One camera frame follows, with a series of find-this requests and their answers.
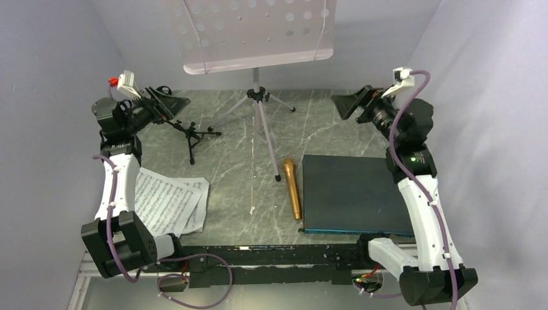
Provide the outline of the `lilac music stand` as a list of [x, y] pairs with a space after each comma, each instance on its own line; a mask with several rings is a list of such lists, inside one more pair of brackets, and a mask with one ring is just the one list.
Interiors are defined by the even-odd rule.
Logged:
[[333, 56], [336, 1], [162, 1], [182, 49], [184, 72], [250, 69], [248, 98], [266, 135], [276, 181], [281, 180], [259, 82], [263, 67], [322, 61]]

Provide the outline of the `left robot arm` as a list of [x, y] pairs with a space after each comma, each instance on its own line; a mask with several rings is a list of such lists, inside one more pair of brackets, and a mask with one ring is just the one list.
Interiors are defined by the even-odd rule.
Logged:
[[145, 87], [135, 98], [105, 97], [92, 104], [100, 126], [100, 152], [105, 181], [99, 209], [81, 227], [85, 244], [100, 275], [122, 275], [135, 283], [144, 267], [160, 263], [169, 271], [184, 266], [186, 254], [173, 233], [153, 236], [134, 210], [136, 181], [141, 168], [139, 131], [151, 123], [168, 123], [190, 103], [166, 85]]

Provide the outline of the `sheet music page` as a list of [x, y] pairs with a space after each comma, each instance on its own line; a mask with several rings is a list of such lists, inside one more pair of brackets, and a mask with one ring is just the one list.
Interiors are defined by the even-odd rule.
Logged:
[[207, 202], [209, 198], [210, 183], [205, 178], [178, 178], [188, 186], [195, 187], [202, 191], [202, 195], [192, 211], [182, 234], [200, 233], [204, 229], [207, 215]]
[[135, 211], [153, 236], [191, 233], [202, 228], [195, 217], [208, 187], [204, 178], [170, 178], [141, 168]]

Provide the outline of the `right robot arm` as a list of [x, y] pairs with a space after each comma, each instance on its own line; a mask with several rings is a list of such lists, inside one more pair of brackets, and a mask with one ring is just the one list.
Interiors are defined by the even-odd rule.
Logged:
[[434, 108], [415, 98], [397, 119], [393, 98], [383, 94], [383, 89], [367, 85], [354, 94], [332, 95], [331, 100], [342, 119], [361, 108], [357, 123], [372, 123], [385, 138], [395, 131], [391, 146], [395, 152], [386, 151], [386, 164], [408, 210], [417, 256], [379, 236], [356, 250], [357, 262], [364, 268], [378, 263], [389, 271], [410, 306], [448, 303], [455, 309], [458, 300], [478, 284], [478, 274], [465, 266], [441, 208], [437, 169], [425, 143], [434, 126]]

